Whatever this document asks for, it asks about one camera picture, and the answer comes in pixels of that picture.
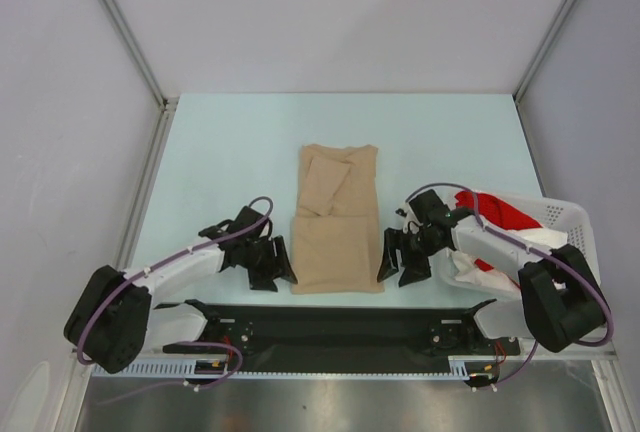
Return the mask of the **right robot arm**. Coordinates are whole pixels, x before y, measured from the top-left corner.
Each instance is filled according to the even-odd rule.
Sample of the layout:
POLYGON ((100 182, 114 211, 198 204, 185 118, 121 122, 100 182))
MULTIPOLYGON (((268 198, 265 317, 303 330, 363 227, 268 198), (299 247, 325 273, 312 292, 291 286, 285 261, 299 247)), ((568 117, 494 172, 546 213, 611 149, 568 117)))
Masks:
POLYGON ((570 345, 600 347, 612 340, 610 306, 581 250, 567 244, 539 245, 490 223, 479 210, 479 195, 469 207, 449 207, 436 184, 412 192, 398 215, 405 224, 383 234, 377 280, 393 275, 401 286, 431 275, 430 259, 443 250, 476 257, 505 273, 519 286, 518 298, 477 307, 461 328, 463 345, 484 353, 497 338, 534 340, 550 352, 570 345))

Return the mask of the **beige t shirt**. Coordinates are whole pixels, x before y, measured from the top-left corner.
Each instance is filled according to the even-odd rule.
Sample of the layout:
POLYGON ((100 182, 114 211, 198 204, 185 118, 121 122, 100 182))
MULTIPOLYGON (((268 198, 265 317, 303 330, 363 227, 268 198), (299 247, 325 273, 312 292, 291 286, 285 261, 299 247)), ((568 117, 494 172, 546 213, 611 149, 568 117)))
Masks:
POLYGON ((304 146, 292 221, 297 295, 384 291, 373 145, 304 146))

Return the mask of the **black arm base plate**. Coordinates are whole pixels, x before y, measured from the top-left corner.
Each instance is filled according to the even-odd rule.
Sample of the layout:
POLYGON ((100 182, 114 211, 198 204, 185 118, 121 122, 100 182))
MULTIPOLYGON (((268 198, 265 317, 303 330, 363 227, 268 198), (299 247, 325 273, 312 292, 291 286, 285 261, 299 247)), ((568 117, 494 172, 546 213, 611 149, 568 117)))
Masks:
POLYGON ((202 353, 206 342, 221 341, 255 355, 272 346, 317 348, 399 347, 429 356, 492 356, 521 352, 515 338, 489 339, 472 314, 477 306, 449 309, 200 306, 210 323, 195 340, 202 353))

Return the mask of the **translucent plastic basket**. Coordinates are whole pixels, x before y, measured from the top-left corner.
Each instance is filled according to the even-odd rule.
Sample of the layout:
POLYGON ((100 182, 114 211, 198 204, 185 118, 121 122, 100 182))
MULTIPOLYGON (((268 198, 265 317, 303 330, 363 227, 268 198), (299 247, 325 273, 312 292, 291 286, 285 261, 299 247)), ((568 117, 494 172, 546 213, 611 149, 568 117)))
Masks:
MULTIPOLYGON (((601 283, 593 229, 588 214, 582 207, 570 202, 549 198, 531 198, 501 192, 481 193, 494 195, 502 199, 540 222, 545 228, 567 232, 568 244, 582 252, 596 283, 601 283)), ((504 293, 496 294, 488 289, 456 282, 454 280, 456 273, 455 267, 453 266, 452 260, 447 256, 449 251, 450 250, 445 250, 445 252, 440 254, 436 265, 436 274, 446 284, 469 291, 482 292, 491 298, 497 298, 499 300, 516 300, 520 297, 520 292, 515 295, 507 295, 504 293)))

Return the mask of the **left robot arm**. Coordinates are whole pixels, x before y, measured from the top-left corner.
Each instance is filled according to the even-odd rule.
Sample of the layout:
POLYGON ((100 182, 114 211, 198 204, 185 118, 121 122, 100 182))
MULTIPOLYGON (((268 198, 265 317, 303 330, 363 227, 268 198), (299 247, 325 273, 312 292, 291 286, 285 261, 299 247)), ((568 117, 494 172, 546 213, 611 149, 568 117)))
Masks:
POLYGON ((64 326, 83 365, 109 374, 128 367, 142 352, 222 351, 235 356, 219 315, 198 299, 165 306, 179 291, 200 280, 240 267, 253 290, 276 291, 276 280, 297 277, 283 237, 273 233, 268 212, 253 205, 199 231, 197 240, 139 271, 105 265, 90 277, 64 326))

